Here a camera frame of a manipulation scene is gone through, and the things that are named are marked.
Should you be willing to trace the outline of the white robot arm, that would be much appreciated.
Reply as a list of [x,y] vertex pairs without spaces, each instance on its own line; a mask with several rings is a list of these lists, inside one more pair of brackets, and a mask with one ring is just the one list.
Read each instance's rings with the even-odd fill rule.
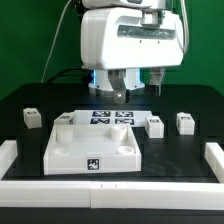
[[187,15],[167,0],[81,0],[81,60],[95,94],[124,103],[135,92],[161,93],[164,70],[181,64]]

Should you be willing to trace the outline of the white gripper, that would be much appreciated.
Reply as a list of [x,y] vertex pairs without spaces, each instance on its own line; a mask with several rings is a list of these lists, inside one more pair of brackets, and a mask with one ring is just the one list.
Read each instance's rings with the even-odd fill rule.
[[[141,24],[142,12],[130,8],[88,10],[81,24],[81,59],[91,70],[109,70],[115,103],[125,103],[126,71],[168,67],[183,60],[183,27],[177,14],[165,11],[159,27]],[[160,94],[164,68],[150,69],[149,90]]]

